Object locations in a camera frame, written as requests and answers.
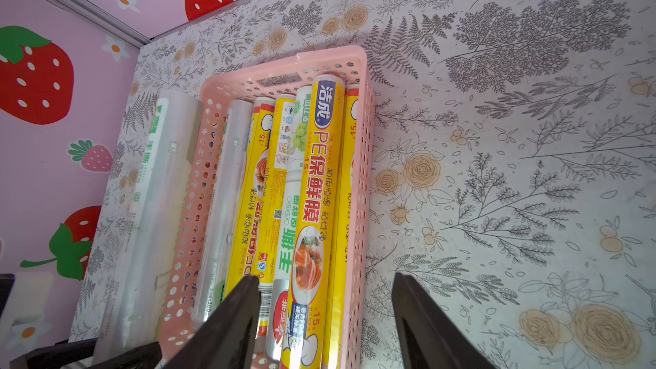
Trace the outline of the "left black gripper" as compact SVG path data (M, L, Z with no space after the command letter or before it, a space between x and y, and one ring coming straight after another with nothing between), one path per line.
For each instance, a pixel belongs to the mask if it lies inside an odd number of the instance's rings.
M10 362L10 368L63 368L93 355L97 338L74 343L58 343L38 348ZM122 355L91 365L91 368L156 368L162 359L158 342L129 350Z

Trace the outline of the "white grape wrap roll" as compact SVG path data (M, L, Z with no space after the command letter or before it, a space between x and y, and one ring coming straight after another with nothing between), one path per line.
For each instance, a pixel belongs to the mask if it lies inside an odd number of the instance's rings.
M285 336L287 295L290 287L293 249L296 239L297 213L311 107L311 93L312 87L310 85L298 89L295 114L290 130L289 164L278 234L273 297L269 313L268 334L266 335L266 352L275 361L281 359Z

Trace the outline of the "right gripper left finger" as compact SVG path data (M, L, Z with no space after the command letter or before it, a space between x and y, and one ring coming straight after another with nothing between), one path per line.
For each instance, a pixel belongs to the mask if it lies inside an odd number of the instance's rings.
M249 368L261 307L259 281L241 279L194 337L167 362L167 368Z

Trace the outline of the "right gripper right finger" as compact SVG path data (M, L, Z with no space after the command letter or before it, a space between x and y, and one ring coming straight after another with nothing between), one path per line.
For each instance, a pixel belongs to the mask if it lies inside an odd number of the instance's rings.
M493 369L411 275L396 273L391 300L403 367Z

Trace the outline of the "pink plastic basket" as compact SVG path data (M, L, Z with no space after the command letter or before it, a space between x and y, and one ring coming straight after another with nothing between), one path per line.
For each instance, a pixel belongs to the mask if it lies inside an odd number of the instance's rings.
M222 73L205 80L200 90L203 116L192 158L191 181L184 202L173 271L167 288L158 336L162 359L170 363L194 337L192 303L201 266L209 202L215 186L228 104L233 99L274 97L308 85L319 74L333 73L357 83L359 100L351 193L346 295L343 311L341 368L358 368L362 359L362 323L366 295L366 255L372 188L375 102L367 54L358 45L299 53L278 61Z

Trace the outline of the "yellow wrap roll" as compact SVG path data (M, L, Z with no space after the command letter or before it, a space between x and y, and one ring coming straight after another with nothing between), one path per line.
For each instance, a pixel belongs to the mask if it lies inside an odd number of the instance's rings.
M314 79L280 367L319 368L338 206L345 83Z
M322 356L322 367L324 368L338 368L340 364L359 94L358 85L352 84L346 87L343 142L339 162L338 213L331 251L328 321L326 322L326 339Z
M296 101L297 98L291 94L281 94L276 98L273 123L263 167L265 170L265 184L259 218L256 266L253 272L253 275L259 279L259 291L261 293L257 329L257 336L260 338L264 338L268 333L269 312L272 304L273 280L278 253L278 234L289 164L290 130L294 119Z
M258 224L265 187L268 146L275 100L259 97L251 121L241 198L233 236L225 292L230 293L244 276L251 275L256 258Z

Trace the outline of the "white green wrap roll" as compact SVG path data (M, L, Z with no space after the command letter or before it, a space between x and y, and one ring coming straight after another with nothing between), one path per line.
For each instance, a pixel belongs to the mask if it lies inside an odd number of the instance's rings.
M157 339L203 104L184 92L158 98L92 357L97 364Z

